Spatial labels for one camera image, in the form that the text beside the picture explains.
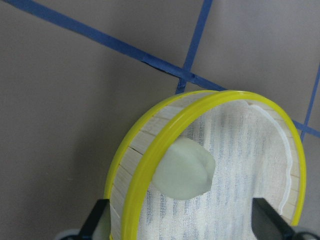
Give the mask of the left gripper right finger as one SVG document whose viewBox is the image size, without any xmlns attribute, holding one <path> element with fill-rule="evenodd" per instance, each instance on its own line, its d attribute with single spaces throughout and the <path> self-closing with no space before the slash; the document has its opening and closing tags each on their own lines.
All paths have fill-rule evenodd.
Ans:
<svg viewBox="0 0 320 240">
<path fill-rule="evenodd" d="M 252 199 L 251 229 L 257 240 L 292 240 L 295 235 L 264 198 Z"/>
</svg>

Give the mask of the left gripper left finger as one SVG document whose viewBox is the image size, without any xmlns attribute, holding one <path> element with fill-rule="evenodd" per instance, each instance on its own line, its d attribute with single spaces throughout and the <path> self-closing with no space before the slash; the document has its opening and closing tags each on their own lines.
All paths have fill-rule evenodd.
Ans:
<svg viewBox="0 0 320 240">
<path fill-rule="evenodd" d="M 99 199 L 82 228 L 78 240 L 109 240 L 111 234 L 111 210 L 109 199 Z"/>
</svg>

